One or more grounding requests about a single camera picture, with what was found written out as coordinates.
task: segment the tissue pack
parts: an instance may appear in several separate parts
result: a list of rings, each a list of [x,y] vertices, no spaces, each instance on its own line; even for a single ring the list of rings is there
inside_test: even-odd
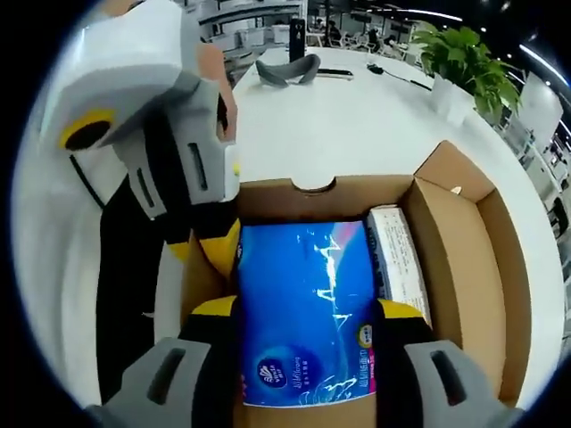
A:
[[[323,406],[376,391],[376,292],[361,222],[245,226],[244,404]]]
[[[431,325],[422,269],[402,210],[374,208],[365,223],[379,297],[418,309]]]

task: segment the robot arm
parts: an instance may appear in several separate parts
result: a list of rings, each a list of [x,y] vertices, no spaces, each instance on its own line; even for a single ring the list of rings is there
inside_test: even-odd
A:
[[[373,303],[378,426],[513,426],[522,411],[494,397],[485,374],[449,341],[436,341],[422,314]],[[123,375],[121,390],[91,414],[104,428],[233,426],[239,392],[239,297],[193,311],[179,339],[163,339]]]
[[[236,108],[201,67],[200,45],[196,20],[169,0],[82,29],[54,70],[40,138],[73,152],[111,144],[165,241],[185,246],[192,228],[225,275],[229,263],[216,252],[239,230],[239,166],[236,144],[221,142],[217,127],[232,136]]]

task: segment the logo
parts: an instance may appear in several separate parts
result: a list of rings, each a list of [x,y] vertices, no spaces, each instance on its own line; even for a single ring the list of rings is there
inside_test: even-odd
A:
[[[283,388],[287,384],[282,363],[277,359],[266,358],[258,364],[260,380],[271,388]]]
[[[359,345],[369,349],[373,345],[373,327],[369,324],[362,326],[359,330]]]

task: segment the green leaves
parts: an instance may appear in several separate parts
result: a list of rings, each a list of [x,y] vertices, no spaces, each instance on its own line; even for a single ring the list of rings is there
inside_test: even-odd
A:
[[[438,31],[425,24],[413,35],[412,43],[424,45],[420,60],[425,71],[438,73],[472,94],[482,114],[499,118],[502,99],[517,111],[519,93],[506,77],[506,69],[513,67],[490,58],[490,49],[472,29]]]
[[[458,48],[452,48],[448,52],[448,61],[464,62],[466,60],[466,53]]]
[[[480,43],[480,35],[468,27],[462,27],[459,31],[461,44],[475,46]]]

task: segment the open cardboard box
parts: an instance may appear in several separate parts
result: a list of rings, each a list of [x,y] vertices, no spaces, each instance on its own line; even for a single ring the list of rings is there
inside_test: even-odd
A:
[[[244,183],[238,211],[244,224],[327,221],[365,218],[370,208],[395,203],[409,222],[436,336],[459,345],[500,399],[515,404],[531,333],[525,262],[499,192],[453,144],[440,143],[414,176],[338,177],[317,191],[295,188],[288,179]],[[183,315],[236,293],[194,238],[185,278]],[[236,426],[252,428],[374,427],[375,409],[375,397],[369,396],[295,409],[238,403],[235,414]]]

